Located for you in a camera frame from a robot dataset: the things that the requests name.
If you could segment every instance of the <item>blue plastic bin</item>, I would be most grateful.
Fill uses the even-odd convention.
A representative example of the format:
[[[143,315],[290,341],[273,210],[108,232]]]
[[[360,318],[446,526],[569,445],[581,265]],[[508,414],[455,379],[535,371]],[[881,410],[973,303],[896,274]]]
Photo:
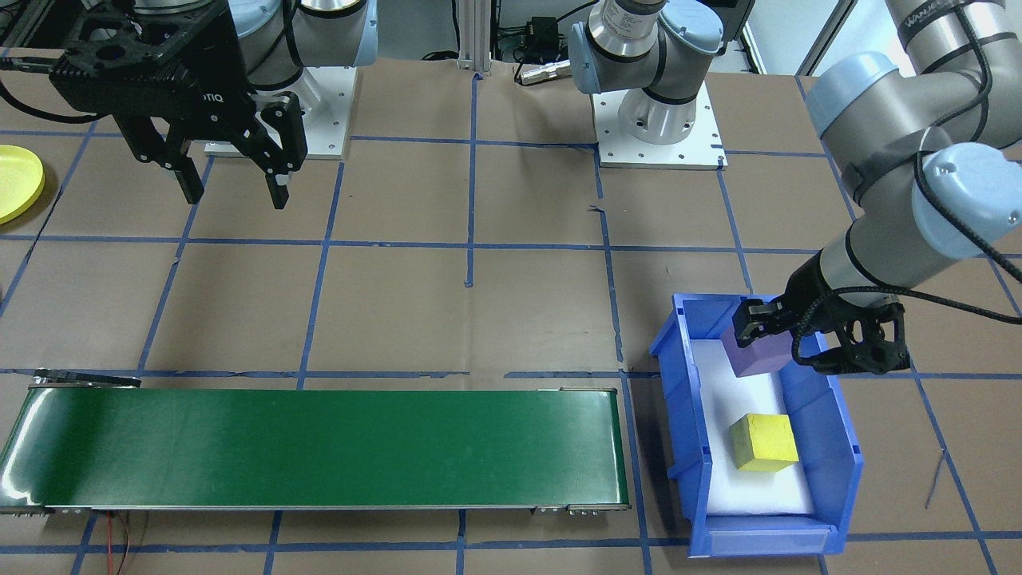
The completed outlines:
[[[692,340],[719,339],[738,305],[747,298],[676,294],[675,308],[650,353],[660,362],[682,514],[692,522],[689,557],[839,554],[844,550],[851,510],[863,474],[863,456],[837,378],[788,364],[780,372],[784,405],[812,497],[811,516],[708,516],[713,473]],[[802,354],[826,349],[817,336],[802,342]]]

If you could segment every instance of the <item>green conveyor belt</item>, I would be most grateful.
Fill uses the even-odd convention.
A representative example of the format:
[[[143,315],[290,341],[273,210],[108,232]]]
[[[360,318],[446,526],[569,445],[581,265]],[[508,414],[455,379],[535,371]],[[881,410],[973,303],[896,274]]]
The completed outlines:
[[[613,391],[30,389],[0,512],[629,506]]]

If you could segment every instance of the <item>white foam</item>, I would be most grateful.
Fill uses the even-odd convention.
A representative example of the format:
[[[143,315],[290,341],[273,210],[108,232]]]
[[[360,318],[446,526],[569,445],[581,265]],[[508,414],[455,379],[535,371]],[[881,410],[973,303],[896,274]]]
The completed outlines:
[[[742,472],[732,454],[732,424],[746,414],[786,413],[778,375],[736,378],[719,340],[692,340],[692,355],[713,456],[707,515],[811,515],[801,463],[777,473]]]

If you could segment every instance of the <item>yellow disc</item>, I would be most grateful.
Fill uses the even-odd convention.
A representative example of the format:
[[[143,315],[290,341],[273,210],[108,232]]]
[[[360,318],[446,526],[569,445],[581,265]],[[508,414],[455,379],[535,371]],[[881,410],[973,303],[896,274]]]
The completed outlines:
[[[43,191],[39,156],[24,147],[0,145],[0,224],[20,215]]]

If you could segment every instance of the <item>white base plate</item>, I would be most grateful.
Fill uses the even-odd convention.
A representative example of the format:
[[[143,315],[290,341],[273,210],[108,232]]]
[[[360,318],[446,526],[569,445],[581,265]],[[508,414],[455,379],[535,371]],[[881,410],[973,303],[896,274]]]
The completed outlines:
[[[309,144],[307,159],[343,159],[347,143],[349,122],[352,116],[352,102],[355,101],[356,67],[310,67],[309,73],[319,82],[326,106],[317,110],[316,115],[306,119],[306,141]],[[267,127],[270,136],[278,144],[280,138],[276,130]],[[241,157],[241,153],[231,144],[210,142],[205,144],[206,155]]]
[[[673,170],[716,170],[728,164],[721,130],[709,102],[706,84],[696,96],[698,111],[689,136],[668,145],[644,142],[629,134],[617,119],[617,108],[626,90],[593,95],[596,139],[600,143],[600,165]]]

